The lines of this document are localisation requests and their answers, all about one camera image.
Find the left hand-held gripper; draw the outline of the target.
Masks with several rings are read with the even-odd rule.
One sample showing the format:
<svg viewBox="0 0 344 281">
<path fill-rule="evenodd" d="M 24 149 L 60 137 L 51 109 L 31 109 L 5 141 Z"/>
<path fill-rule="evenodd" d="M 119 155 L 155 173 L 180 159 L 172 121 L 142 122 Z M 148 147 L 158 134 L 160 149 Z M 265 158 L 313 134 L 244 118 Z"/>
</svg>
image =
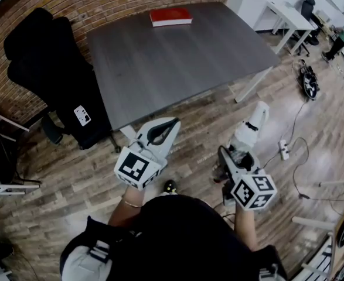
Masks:
<svg viewBox="0 0 344 281">
<path fill-rule="evenodd" d="M 145 189 L 166 167 L 166 157 L 179 130 L 178 118 L 164 117 L 145 123 L 122 149 L 114 168 L 116 177 L 137 190 Z"/>
</svg>

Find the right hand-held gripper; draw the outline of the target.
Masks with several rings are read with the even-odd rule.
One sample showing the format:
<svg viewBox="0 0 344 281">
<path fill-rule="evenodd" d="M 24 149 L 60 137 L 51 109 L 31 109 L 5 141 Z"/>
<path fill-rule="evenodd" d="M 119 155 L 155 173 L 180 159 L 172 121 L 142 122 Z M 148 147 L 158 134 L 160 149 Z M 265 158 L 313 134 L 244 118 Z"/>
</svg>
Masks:
<svg viewBox="0 0 344 281">
<path fill-rule="evenodd" d="M 234 186 L 231 195 L 234 197 L 236 204 L 243 210 L 255 211 L 262 210 L 276 196 L 277 188 L 273 178 L 261 169 L 255 174 L 242 174 L 237 180 L 239 169 L 237 168 L 230 151 L 224 146 L 218 148 L 220 166 Z M 260 161 L 253 151 L 247 152 L 247 172 L 254 172 L 261 168 Z"/>
</svg>

